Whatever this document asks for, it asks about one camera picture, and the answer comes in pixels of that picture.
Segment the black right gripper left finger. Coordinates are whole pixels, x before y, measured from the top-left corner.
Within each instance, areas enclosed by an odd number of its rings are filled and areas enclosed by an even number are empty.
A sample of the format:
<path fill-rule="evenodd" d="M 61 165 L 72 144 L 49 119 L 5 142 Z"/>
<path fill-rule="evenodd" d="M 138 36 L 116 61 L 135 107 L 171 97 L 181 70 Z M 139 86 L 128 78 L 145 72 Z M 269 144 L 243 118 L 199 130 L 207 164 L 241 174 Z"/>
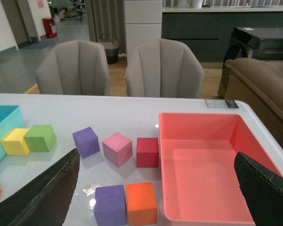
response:
<path fill-rule="evenodd" d="M 63 225 L 79 169 L 80 154 L 75 148 L 0 203 L 0 226 Z"/>

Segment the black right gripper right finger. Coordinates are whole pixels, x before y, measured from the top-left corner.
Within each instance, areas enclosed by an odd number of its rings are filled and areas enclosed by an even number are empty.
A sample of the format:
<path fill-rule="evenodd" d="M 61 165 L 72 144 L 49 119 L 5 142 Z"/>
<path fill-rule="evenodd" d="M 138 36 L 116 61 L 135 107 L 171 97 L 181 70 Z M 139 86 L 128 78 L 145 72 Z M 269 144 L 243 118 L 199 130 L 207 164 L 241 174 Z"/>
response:
<path fill-rule="evenodd" d="M 243 152 L 234 169 L 255 225 L 283 226 L 283 177 Z"/>

